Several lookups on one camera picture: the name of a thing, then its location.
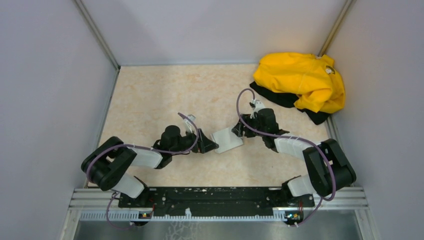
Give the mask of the white cardboard box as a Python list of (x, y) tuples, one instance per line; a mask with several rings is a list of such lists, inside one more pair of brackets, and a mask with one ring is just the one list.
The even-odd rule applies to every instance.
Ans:
[(218, 145), (218, 148), (214, 150), (217, 154), (227, 152), (244, 144), (242, 138), (238, 137), (235, 133), (232, 132), (231, 127), (216, 131), (210, 136), (212, 140)]

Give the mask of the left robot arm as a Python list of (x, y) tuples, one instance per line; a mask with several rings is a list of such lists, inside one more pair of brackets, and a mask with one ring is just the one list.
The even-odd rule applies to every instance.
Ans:
[(150, 200), (148, 187), (137, 177), (127, 174), (129, 167), (159, 170), (166, 167), (173, 156), (205, 154), (218, 148), (219, 145), (207, 138), (200, 128), (182, 135), (178, 126), (170, 125), (151, 148), (125, 144), (116, 136), (110, 137), (83, 160), (81, 170), (102, 191), (123, 193), (136, 206), (144, 207)]

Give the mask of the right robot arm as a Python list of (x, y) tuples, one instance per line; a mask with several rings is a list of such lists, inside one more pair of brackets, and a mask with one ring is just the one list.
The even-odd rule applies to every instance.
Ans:
[(303, 195), (317, 194), (331, 200), (336, 191), (357, 180), (352, 165), (335, 139), (314, 143), (290, 135), (289, 131), (279, 127), (271, 108), (240, 114), (232, 132), (239, 137), (260, 137), (268, 149), (305, 162), (307, 173), (291, 178), (281, 186), (281, 199), (287, 206), (295, 206)]

